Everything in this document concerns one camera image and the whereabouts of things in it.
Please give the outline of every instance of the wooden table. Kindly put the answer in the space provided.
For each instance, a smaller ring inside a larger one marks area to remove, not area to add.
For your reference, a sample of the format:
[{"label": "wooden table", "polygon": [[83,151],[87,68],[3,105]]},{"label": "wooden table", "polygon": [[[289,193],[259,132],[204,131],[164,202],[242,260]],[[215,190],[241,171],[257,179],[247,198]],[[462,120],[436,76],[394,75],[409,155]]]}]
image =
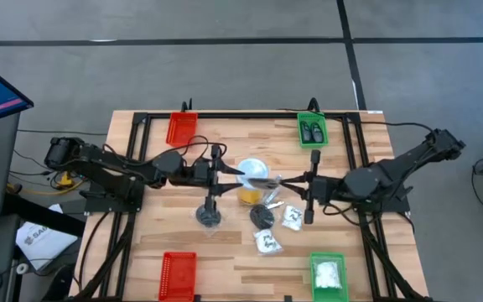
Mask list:
[{"label": "wooden table", "polygon": [[[134,112],[113,113],[107,143],[118,153],[125,154]],[[360,112],[363,121],[384,121],[379,113]],[[165,143],[168,119],[154,119],[148,140],[147,158],[169,148]],[[298,129],[294,119],[200,119],[197,134],[211,142],[228,146],[224,156],[227,164],[236,167],[247,157],[263,160],[271,170],[270,176],[281,174],[293,177],[309,169],[310,150],[299,147]],[[319,174],[342,177],[349,165],[340,122],[327,120],[329,145],[321,149]],[[353,126],[351,135],[356,151],[356,162],[361,159]],[[392,147],[385,125],[364,124],[363,133],[370,161],[392,158]],[[203,150],[194,146],[186,158],[191,163]],[[220,182],[234,182],[232,175],[221,175]],[[249,219],[249,208],[242,206],[233,190],[217,199],[223,221],[212,236],[206,234],[194,218],[195,209],[204,202],[205,190],[166,185],[161,190],[147,189],[143,208],[137,215],[132,239],[132,251],[127,271],[124,300],[157,300],[162,256],[165,251],[197,252],[197,281],[195,292],[204,301],[210,300],[278,300],[292,295],[294,301],[312,300],[309,255],[311,252],[344,253],[351,301],[371,300],[366,272],[361,232],[341,216],[324,216],[316,208],[313,225],[303,225],[301,232],[280,226],[273,227],[273,235],[283,246],[283,252],[273,256],[259,256],[253,239],[256,228]],[[280,200],[305,208],[292,191],[284,189]],[[340,207],[347,204],[336,202]],[[349,214],[356,220],[354,213]],[[100,214],[88,217],[83,242],[91,234]],[[85,283],[94,275],[106,256],[107,242],[112,228],[110,214],[94,236],[84,269]],[[420,294],[428,294],[411,226],[399,215],[382,217],[388,251],[403,277]],[[381,264],[377,270],[382,294],[386,294]],[[113,295],[117,283],[118,263],[115,263],[109,292]],[[76,284],[72,294],[77,293]]]}]

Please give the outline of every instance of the green plastic bin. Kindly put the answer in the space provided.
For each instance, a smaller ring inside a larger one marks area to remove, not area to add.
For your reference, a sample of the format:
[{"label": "green plastic bin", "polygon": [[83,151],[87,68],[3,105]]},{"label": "green plastic bin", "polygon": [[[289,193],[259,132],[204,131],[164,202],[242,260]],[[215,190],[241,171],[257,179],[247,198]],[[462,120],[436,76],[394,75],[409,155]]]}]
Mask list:
[{"label": "green plastic bin", "polygon": [[[316,288],[316,265],[324,262],[337,263],[341,289],[318,289]],[[314,302],[349,302],[348,279],[345,274],[345,260],[341,253],[311,253],[310,254],[310,277],[312,280],[312,300]]]},{"label": "green plastic bin", "polygon": [[[301,134],[301,122],[307,122],[310,125],[313,122],[317,122],[319,127],[322,129],[322,134],[324,136],[323,143],[304,143],[303,135]],[[325,126],[325,117],[323,113],[312,113],[312,112],[300,112],[298,113],[298,132],[299,132],[299,144],[301,148],[320,148],[326,146],[327,140],[327,127]]]}]

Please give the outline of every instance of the gray concrete floor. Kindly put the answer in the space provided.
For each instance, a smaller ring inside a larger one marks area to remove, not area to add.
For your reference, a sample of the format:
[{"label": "gray concrete floor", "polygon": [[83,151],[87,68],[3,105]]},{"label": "gray concrete floor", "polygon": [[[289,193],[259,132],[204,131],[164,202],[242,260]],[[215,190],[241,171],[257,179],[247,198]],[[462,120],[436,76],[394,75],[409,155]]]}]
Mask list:
[{"label": "gray concrete floor", "polygon": [[[354,37],[483,37],[483,2],[345,5]],[[0,0],[0,40],[341,34],[331,0]],[[458,160],[427,166],[407,183],[415,187],[409,200],[430,294],[483,301],[483,207],[470,186],[470,167],[483,157],[483,44],[363,44],[355,51],[368,109],[383,110],[389,122],[448,128],[467,143]],[[0,47],[0,74],[35,102],[20,120],[31,129],[106,132],[113,110],[176,109],[190,97],[199,109],[304,107],[312,96],[324,109],[356,108],[342,44]],[[397,154],[425,134],[390,133]],[[49,138],[20,133],[16,149],[41,160]],[[18,157],[13,169],[38,171]],[[476,183],[483,198],[483,178]],[[28,197],[80,209],[77,195]],[[21,301],[37,301],[48,281],[27,276]]]}]

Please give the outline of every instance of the red basket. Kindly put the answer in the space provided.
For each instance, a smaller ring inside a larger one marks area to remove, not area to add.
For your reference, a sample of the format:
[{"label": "red basket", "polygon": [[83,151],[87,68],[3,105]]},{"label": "red basket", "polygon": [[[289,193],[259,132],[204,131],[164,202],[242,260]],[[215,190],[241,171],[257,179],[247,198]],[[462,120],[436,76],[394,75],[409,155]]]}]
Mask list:
[{"label": "red basket", "polygon": [[196,269],[196,253],[165,252],[159,281],[159,301],[193,302]]},{"label": "red basket", "polygon": [[195,135],[197,117],[195,112],[171,113],[166,142],[173,147],[186,145]]}]

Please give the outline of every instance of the white items in green basket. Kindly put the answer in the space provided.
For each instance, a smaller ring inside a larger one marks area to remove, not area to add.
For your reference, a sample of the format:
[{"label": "white items in green basket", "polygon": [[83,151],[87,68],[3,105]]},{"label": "white items in green basket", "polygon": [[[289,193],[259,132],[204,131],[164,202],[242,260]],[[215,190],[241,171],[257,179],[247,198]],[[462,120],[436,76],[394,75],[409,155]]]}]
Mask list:
[{"label": "white items in green basket", "polygon": [[336,262],[324,262],[316,265],[316,287],[320,289],[342,288]]},{"label": "white items in green basket", "polygon": [[254,233],[255,240],[257,241],[258,251],[262,255],[269,255],[279,253],[283,250],[280,244],[278,244],[275,237],[273,237],[271,230],[261,230]]},{"label": "white items in green basket", "polygon": [[283,216],[283,227],[290,228],[294,231],[301,231],[303,213],[294,206],[286,206]]}]

